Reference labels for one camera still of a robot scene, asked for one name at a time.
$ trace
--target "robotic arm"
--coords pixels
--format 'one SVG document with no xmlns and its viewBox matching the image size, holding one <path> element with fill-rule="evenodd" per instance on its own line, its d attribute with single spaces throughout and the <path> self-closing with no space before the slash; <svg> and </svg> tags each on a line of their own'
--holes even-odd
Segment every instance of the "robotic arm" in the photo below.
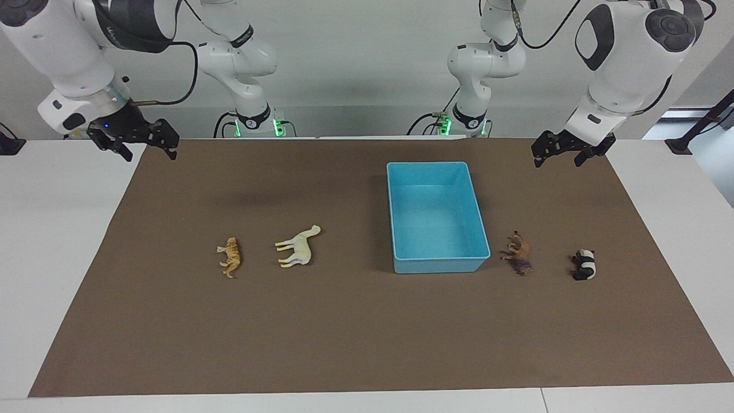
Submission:
<svg viewBox="0 0 734 413">
<path fill-rule="evenodd" d="M 446 116 L 453 132 L 483 134 L 492 97 L 490 79 L 517 76 L 525 67 L 519 12 L 525 0 L 487 0 L 482 30 L 489 43 L 457 46 L 448 69 L 459 80 L 457 103 Z M 646 97 L 663 87 L 703 30 L 697 0 L 605 0 L 581 24 L 575 47 L 595 72 L 562 132 L 543 132 L 532 146 L 535 165 L 566 151 L 580 151 L 575 163 L 602 156 L 614 144 L 612 133 L 641 114 Z"/>
<path fill-rule="evenodd" d="M 235 102 L 237 121 L 249 136 L 283 136 L 277 109 L 271 108 L 254 77 L 275 72 L 275 50 L 242 20 L 244 2 L 201 0 L 204 23 L 219 40 L 199 45 L 201 70 L 224 85 Z"/>
<path fill-rule="evenodd" d="M 696 0 L 619 1 L 596 6 L 576 34 L 576 51 L 595 72 L 587 92 L 558 134 L 545 131 L 532 146 L 536 167 L 566 151 L 576 166 L 603 156 L 613 131 L 639 111 L 677 70 L 703 30 Z"/>
<path fill-rule="evenodd" d="M 249 76 L 275 71 L 275 53 L 252 38 L 251 26 L 242 29 L 238 4 L 202 0 L 207 26 L 227 42 L 205 43 L 198 55 L 203 71 L 230 90 L 240 120 L 262 132 L 275 118 L 274 110 Z M 0 1 L 0 23 L 22 55 L 54 85 L 38 107 L 49 126 L 67 134 L 88 124 L 87 132 L 100 149 L 111 149 L 128 161 L 132 153 L 124 143 L 147 143 L 175 159 L 178 134 L 165 119 L 147 122 L 138 107 L 160 102 L 133 101 L 101 48 L 160 53 L 174 43 L 180 5 L 181 0 Z M 250 127 L 253 121 L 256 126 Z M 270 130 L 279 126 L 272 123 Z"/>
<path fill-rule="evenodd" d="M 525 0 L 515 2 L 521 10 Z M 482 134 L 492 98 L 489 79 L 520 74 L 526 53 L 517 41 L 510 0 L 487 0 L 482 13 L 482 31 L 489 43 L 467 43 L 452 49 L 448 69 L 459 81 L 457 103 L 448 114 L 451 131 L 476 137 Z"/>
</svg>

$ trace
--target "green indicator light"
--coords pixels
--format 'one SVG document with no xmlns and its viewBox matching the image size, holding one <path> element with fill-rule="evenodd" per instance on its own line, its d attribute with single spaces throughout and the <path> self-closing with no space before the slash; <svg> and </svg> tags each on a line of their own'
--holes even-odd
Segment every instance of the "green indicator light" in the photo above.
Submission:
<svg viewBox="0 0 734 413">
<path fill-rule="evenodd" d="M 448 136 L 448 134 L 451 132 L 451 119 L 444 118 L 443 126 L 438 132 L 443 136 Z"/>
<path fill-rule="evenodd" d="M 275 126 L 275 136 L 281 137 L 286 134 L 286 131 L 281 127 L 280 122 L 273 119 L 273 125 Z"/>
</svg>

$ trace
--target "rectangular container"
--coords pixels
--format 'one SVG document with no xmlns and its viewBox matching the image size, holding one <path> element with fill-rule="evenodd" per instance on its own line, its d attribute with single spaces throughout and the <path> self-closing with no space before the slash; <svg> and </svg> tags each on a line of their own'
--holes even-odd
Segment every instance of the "rectangular container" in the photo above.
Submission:
<svg viewBox="0 0 734 413">
<path fill-rule="evenodd" d="M 398 274 L 470 273 L 490 245 L 465 162 L 388 163 Z"/>
</svg>

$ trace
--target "animal figurine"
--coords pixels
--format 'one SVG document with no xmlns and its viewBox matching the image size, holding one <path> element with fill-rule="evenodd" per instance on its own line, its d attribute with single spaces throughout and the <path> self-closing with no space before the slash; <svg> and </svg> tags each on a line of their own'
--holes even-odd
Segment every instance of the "animal figurine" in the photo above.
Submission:
<svg viewBox="0 0 734 413">
<path fill-rule="evenodd" d="M 295 264 L 306 265 L 311 261 L 311 249 L 308 247 L 307 239 L 321 232 L 321 227 L 314 225 L 311 229 L 303 231 L 290 240 L 281 243 L 275 243 L 278 251 L 293 249 L 293 254 L 286 259 L 279 259 L 278 262 L 283 268 L 293 267 Z"/>
<path fill-rule="evenodd" d="M 527 276 L 533 271 L 533 266 L 530 265 L 530 243 L 515 231 L 515 235 L 510 237 L 511 243 L 507 244 L 507 251 L 502 251 L 507 254 L 502 259 L 512 261 L 512 267 L 521 276 Z"/>
<path fill-rule="evenodd" d="M 224 270 L 222 273 L 227 277 L 233 279 L 234 276 L 232 276 L 232 272 L 234 272 L 234 270 L 236 270 L 241 263 L 239 246 L 237 246 L 237 239 L 235 237 L 231 237 L 229 240 L 227 240 L 227 246 L 217 246 L 217 252 L 224 252 L 227 254 L 227 262 L 220 262 L 219 265 L 226 267 L 227 269 Z"/>
<path fill-rule="evenodd" d="M 576 271 L 573 273 L 573 279 L 576 281 L 586 281 L 596 276 L 594 251 L 578 250 L 576 255 L 571 257 L 571 261 L 576 264 Z"/>
</svg>

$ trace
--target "black and white toy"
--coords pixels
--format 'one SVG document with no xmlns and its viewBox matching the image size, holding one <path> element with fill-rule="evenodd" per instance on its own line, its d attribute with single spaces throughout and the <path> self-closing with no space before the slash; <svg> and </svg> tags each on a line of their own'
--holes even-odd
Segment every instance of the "black and white toy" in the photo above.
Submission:
<svg viewBox="0 0 734 413">
<path fill-rule="evenodd" d="M 578 250 L 571 260 L 576 264 L 576 271 L 573 273 L 573 279 L 576 281 L 586 281 L 596 276 L 594 251 Z"/>
</svg>

